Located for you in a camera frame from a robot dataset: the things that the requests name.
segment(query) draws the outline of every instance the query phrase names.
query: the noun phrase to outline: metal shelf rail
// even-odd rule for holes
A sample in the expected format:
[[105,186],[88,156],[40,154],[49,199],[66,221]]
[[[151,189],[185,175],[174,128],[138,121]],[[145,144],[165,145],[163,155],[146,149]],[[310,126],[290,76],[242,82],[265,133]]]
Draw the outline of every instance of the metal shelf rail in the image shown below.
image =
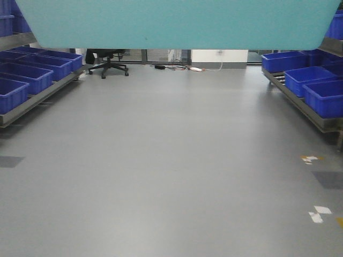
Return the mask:
[[33,109],[35,106],[43,102],[48,97],[55,94],[57,91],[68,85],[83,73],[86,69],[86,65],[80,68],[77,71],[69,74],[67,77],[55,82],[52,86],[48,87],[47,89],[43,90],[37,95],[30,95],[30,98],[24,102],[23,104],[15,107],[13,110],[9,111],[6,114],[0,115],[0,128],[5,128],[11,123],[13,123],[16,119],[20,118],[22,115]]
[[8,50],[14,47],[24,46],[36,42],[37,39],[30,33],[22,33],[12,36],[0,37],[0,51]]
[[333,55],[343,57],[343,41],[325,37],[319,47],[320,50],[329,52]]
[[[36,38],[33,33],[22,33],[12,36],[0,37],[0,51],[11,49],[14,47],[24,46],[26,44],[36,42]],[[70,73],[67,77],[54,82],[53,85],[43,90],[37,95],[29,95],[29,99],[23,104],[15,107],[13,110],[6,114],[0,115],[0,128],[5,128],[13,123],[16,119],[33,109],[39,103],[43,102],[48,97],[55,94],[61,88],[68,85],[73,80],[77,80],[85,69],[89,68],[88,65],[84,65],[79,70]]]
[[269,81],[278,87],[286,96],[286,98],[296,106],[321,132],[339,132],[337,148],[342,150],[343,146],[343,118],[324,119],[311,109],[305,102],[304,98],[297,97],[292,91],[285,86],[285,76],[283,72],[269,73],[262,68],[264,76]]

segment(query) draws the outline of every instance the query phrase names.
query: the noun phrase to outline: teal panel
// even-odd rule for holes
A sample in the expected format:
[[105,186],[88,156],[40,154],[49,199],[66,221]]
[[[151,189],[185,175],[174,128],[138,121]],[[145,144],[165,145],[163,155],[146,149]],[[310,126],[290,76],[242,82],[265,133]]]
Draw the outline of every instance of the teal panel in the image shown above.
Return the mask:
[[52,48],[314,49],[340,0],[17,0]]

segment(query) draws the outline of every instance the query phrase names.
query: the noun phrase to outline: chair base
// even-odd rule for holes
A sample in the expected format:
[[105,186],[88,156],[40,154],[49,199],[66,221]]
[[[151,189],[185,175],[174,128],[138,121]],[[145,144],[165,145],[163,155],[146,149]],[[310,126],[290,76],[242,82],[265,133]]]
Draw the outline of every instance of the chair base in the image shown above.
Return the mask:
[[108,69],[111,69],[111,68],[115,68],[115,69],[118,69],[118,70],[121,70],[121,71],[125,71],[125,76],[129,75],[129,73],[128,73],[129,69],[127,68],[127,66],[125,64],[111,63],[111,59],[109,57],[107,58],[106,63],[100,64],[100,65],[92,67],[92,68],[89,68],[88,69],[88,73],[90,75],[92,75],[93,74],[92,70],[101,69],[101,68],[103,68],[103,70],[101,72],[101,78],[102,79],[106,78],[105,73],[107,72]]

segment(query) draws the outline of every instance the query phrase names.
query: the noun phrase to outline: plastic storage bin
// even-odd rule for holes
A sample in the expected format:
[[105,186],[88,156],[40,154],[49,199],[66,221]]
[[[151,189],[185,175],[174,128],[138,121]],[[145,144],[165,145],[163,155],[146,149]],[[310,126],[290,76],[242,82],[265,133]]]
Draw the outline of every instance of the plastic storage bin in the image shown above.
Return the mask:
[[0,16],[0,36],[10,36],[13,34],[13,15]]
[[307,66],[321,66],[324,58],[323,51],[314,49],[300,52],[307,56]]
[[4,63],[0,65],[0,78],[29,83],[28,93],[35,95],[52,85],[53,71],[15,63]]
[[330,64],[340,64],[343,63],[343,57],[329,54],[328,52],[324,53],[322,65]]
[[15,15],[13,19],[13,31],[17,33],[28,33],[31,32],[31,29],[23,16]]
[[343,80],[304,85],[305,103],[322,118],[343,117]]
[[343,39],[343,10],[336,12],[325,36],[333,39]]
[[12,14],[13,15],[17,15],[17,16],[21,16],[23,15],[19,9],[19,6],[17,5],[16,1],[15,0],[11,0],[12,3],[11,3],[11,7],[12,7]]
[[21,105],[28,97],[28,83],[0,78],[0,114]]
[[313,66],[285,72],[285,85],[296,96],[304,97],[303,85],[325,80],[333,80],[338,77],[323,67]]
[[343,63],[341,63],[341,64],[324,65],[322,67],[324,69],[330,71],[331,73],[335,74],[339,78],[343,78]]
[[71,71],[76,71],[82,67],[82,55],[71,54],[69,52],[51,51],[51,50],[41,52],[39,53],[39,55],[70,60],[72,61]]
[[20,63],[54,71],[53,80],[61,80],[71,72],[72,62],[67,59],[59,59],[39,55],[27,55],[21,58]]
[[0,15],[11,14],[11,0],[0,0]]
[[262,67],[271,73],[289,71],[306,66],[307,56],[298,51],[262,55]]
[[40,48],[34,48],[34,47],[16,47],[16,48],[10,49],[9,51],[26,52],[28,54],[38,54],[38,53],[46,51],[46,50],[40,49]]
[[7,63],[7,62],[17,62],[18,59],[23,58],[27,54],[22,52],[11,52],[11,51],[2,51],[0,52],[0,62]]

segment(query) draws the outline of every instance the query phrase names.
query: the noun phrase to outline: office chair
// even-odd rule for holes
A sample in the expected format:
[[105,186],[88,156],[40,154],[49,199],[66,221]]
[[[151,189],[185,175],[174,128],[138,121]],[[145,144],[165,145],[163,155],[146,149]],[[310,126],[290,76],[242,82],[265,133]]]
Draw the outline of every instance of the office chair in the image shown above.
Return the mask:
[[105,79],[106,78],[106,71],[108,69],[111,69],[111,68],[115,68],[115,69],[118,69],[118,70],[122,70],[122,71],[125,71],[125,76],[128,76],[129,73],[128,73],[128,68],[125,64],[119,64],[119,63],[112,63],[111,62],[111,59],[114,57],[115,54],[118,54],[118,58],[119,58],[119,61],[120,59],[122,58],[122,54],[125,53],[125,49],[87,49],[87,56],[86,56],[86,63],[89,63],[87,62],[87,57],[88,59],[90,58],[91,60],[93,60],[93,63],[94,63],[94,56],[93,54],[97,54],[98,57],[100,58],[107,58],[107,61],[106,63],[104,64],[100,64],[98,66],[95,66],[95,67],[92,67],[92,68],[89,68],[88,69],[88,72],[89,74],[93,74],[93,71],[92,70],[95,70],[95,69],[101,69],[103,68],[103,71],[101,72],[101,78],[102,79]]

